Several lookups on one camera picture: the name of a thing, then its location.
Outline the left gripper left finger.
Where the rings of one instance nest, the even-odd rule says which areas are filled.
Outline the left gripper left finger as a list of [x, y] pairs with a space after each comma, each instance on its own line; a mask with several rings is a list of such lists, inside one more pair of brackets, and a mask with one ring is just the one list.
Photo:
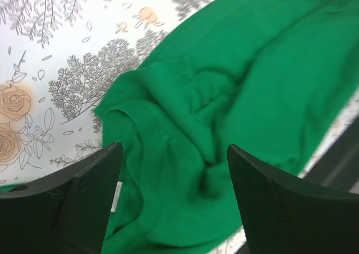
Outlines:
[[100, 253], [123, 159], [119, 142], [1, 194], [1, 253]]

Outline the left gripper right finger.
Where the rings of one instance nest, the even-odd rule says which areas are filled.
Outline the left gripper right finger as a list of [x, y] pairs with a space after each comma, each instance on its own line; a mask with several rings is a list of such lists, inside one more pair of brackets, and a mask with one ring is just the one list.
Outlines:
[[358, 195], [311, 183], [235, 145], [229, 172], [250, 253], [358, 253]]

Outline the green t-shirt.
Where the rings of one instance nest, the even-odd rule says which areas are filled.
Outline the green t-shirt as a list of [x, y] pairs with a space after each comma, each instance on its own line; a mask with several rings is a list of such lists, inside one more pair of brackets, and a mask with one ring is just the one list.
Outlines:
[[358, 87], [358, 0], [215, 0], [95, 114], [124, 148], [103, 253], [207, 253], [241, 226], [231, 144], [299, 174]]

